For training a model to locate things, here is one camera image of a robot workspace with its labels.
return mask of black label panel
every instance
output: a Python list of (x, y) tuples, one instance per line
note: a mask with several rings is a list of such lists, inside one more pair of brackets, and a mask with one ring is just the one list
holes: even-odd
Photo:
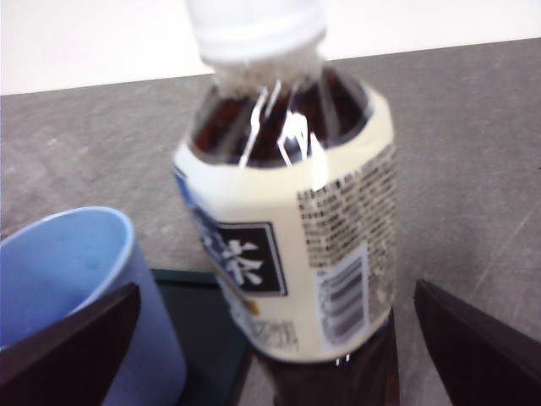
[(183, 197), (210, 258), (247, 294), (286, 295), (280, 257), (269, 222), (216, 222), (191, 199), (177, 174)]

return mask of gray desk surface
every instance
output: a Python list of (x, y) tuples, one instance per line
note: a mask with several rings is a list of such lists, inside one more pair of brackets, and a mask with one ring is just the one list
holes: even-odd
[[(446, 405), (413, 310), (425, 277), (541, 339), (541, 39), (335, 63), (390, 101), (399, 153), (402, 404)], [(6, 96), (3, 237), (114, 206), (155, 267), (210, 269), (170, 174), (208, 76)], [(252, 365), (242, 405), (270, 405)]]

